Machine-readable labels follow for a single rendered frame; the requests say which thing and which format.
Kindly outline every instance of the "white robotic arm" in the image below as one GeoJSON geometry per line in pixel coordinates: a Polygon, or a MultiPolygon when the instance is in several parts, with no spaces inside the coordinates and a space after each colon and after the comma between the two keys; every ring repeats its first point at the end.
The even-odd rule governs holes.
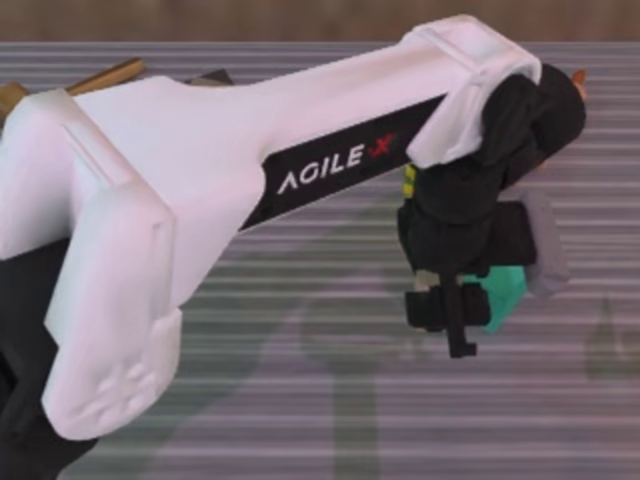
{"type": "Polygon", "coordinates": [[[488,96],[514,73],[538,82],[541,63],[460,16],[250,86],[153,77],[23,100],[0,149],[0,257],[71,237],[46,317],[56,432],[108,434],[160,397],[180,306],[238,231],[407,157],[428,168],[473,152],[488,96]]]}

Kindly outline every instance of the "gray table surface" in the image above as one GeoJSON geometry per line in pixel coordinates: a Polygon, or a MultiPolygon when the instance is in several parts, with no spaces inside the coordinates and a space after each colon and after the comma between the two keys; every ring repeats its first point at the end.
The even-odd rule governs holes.
{"type": "MultiPolygon", "coordinates": [[[[125,57],[239,83],[380,44],[3,44],[41,90],[125,57]]],[[[405,327],[393,172],[238,237],[185,308],[168,393],[66,480],[631,480],[640,476],[640,44],[529,44],[586,67],[581,139],[546,192],[573,280],[526,298],[480,356],[405,327]]]]}

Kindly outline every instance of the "teal object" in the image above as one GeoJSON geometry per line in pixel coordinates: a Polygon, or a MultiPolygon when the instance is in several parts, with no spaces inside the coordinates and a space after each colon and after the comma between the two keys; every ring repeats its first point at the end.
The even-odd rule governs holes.
{"type": "Polygon", "coordinates": [[[484,327],[488,333],[498,331],[527,293],[527,279],[521,266],[493,267],[485,278],[465,275],[463,281],[480,283],[489,295],[491,321],[484,327]]]}

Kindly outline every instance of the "white plastic cover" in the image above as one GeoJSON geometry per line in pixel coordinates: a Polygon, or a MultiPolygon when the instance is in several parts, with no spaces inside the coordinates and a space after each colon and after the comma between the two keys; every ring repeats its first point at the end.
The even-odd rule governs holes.
{"type": "Polygon", "coordinates": [[[59,346],[42,398],[71,440],[129,423],[171,382],[187,301],[258,204],[272,152],[449,94],[409,149],[419,167],[477,148],[483,102],[539,61],[473,18],[251,86],[153,77],[46,92],[0,148],[0,258],[72,233],[46,326],[59,346]]]}

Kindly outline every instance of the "red letter x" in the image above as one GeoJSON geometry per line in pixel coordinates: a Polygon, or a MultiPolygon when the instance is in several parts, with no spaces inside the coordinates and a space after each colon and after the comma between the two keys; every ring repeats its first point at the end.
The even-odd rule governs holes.
{"type": "Polygon", "coordinates": [[[382,155],[383,153],[389,153],[389,147],[391,146],[391,141],[393,140],[393,133],[387,133],[384,137],[376,140],[376,147],[369,147],[367,150],[369,155],[373,158],[382,155]]]}

